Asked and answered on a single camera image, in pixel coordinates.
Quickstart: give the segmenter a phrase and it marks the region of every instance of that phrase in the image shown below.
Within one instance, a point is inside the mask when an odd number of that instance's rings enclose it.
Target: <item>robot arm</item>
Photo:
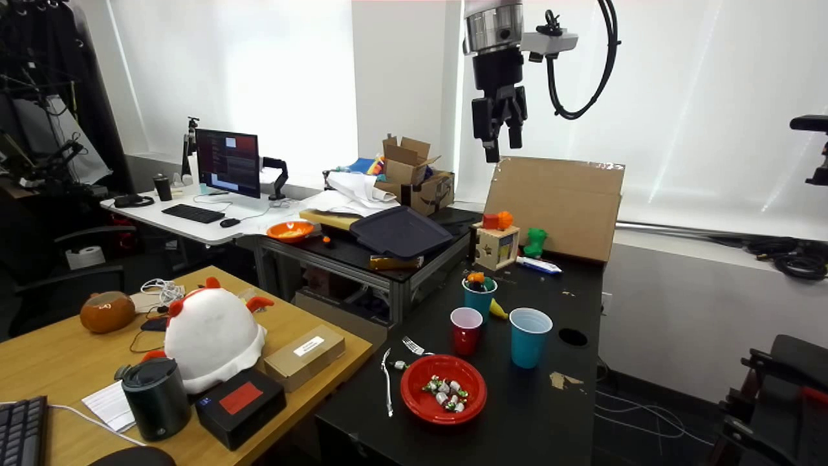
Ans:
[[[597,2],[608,20],[609,44],[616,46],[616,37],[619,37],[616,11],[609,0],[597,0]],[[484,143],[485,160],[496,164],[500,160],[496,134],[501,125],[510,128],[510,149],[523,149],[523,134],[520,134],[523,120],[525,120],[525,92],[520,85],[523,52],[527,52],[532,62],[545,59],[547,72],[553,76],[551,59],[556,59],[559,52],[575,50],[577,37],[565,35],[559,27],[556,17],[551,13],[545,13],[545,27],[537,27],[536,32],[523,32],[520,0],[468,0],[466,32],[468,32],[468,52],[472,55],[472,84],[484,93],[481,99],[470,101],[472,138]],[[603,92],[608,72],[609,72],[609,66],[604,67],[597,93]],[[551,92],[556,115],[565,118],[569,111],[562,108],[556,99],[553,79],[547,84],[551,84],[547,92]]]

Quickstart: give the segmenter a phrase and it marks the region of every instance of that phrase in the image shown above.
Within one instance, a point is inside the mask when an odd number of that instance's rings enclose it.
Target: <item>computer mouse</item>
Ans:
[[[176,462],[159,448],[123,448],[93,462],[89,466],[176,466]]]
[[[241,220],[238,217],[224,217],[224,220],[219,220],[217,226],[219,229],[229,229],[229,226],[238,226]]]

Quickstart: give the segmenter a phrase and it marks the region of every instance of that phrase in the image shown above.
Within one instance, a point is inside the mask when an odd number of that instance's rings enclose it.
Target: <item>cardboard sheet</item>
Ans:
[[[510,156],[494,168],[485,212],[510,211],[520,244],[527,229],[543,229],[545,251],[608,263],[620,185],[620,164]]]

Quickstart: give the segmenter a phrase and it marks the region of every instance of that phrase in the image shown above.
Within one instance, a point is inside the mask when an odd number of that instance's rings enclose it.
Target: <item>orange bowl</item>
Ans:
[[[468,391],[462,413],[443,409],[435,395],[423,391],[431,376],[457,382],[462,391]],[[453,356],[431,356],[414,360],[414,366],[406,367],[397,391],[408,413],[430,426],[462,426],[479,417],[485,406],[484,376],[472,366]]]
[[[269,238],[282,242],[282,244],[303,244],[305,238],[313,237],[313,224],[277,224],[265,230]]]

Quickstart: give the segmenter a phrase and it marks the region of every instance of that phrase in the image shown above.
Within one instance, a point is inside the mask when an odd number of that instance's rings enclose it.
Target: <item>wooden table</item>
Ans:
[[[217,266],[203,266],[198,273],[184,275],[176,283],[181,283],[186,290],[193,290],[207,277],[217,277],[221,288],[241,297],[265,295]],[[259,310],[255,321],[265,330],[264,356],[324,323],[313,313],[299,310],[283,300],[277,300],[265,310]],[[80,318],[66,318],[34,335],[1,341],[0,401],[47,397],[48,404],[66,404],[89,414],[83,404],[83,397],[108,387],[118,367],[136,366],[142,360],[142,356],[135,356],[128,351],[139,323],[142,318],[135,318],[127,330],[95,336],[80,326]],[[335,360],[326,371],[286,395],[286,406],[238,450],[228,450],[219,441],[215,441],[197,419],[197,413],[190,413],[190,419],[181,432],[149,445],[170,453],[176,463],[254,463],[370,358],[373,347],[364,340],[343,330],[338,331],[343,336],[343,353],[335,356]],[[135,347],[155,344],[163,344],[163,335],[142,331],[135,340]],[[128,448],[128,442],[123,442],[120,439],[93,427],[66,409],[51,409],[48,417],[51,466],[89,463],[110,450]],[[127,429],[127,436],[142,441],[136,427]]]

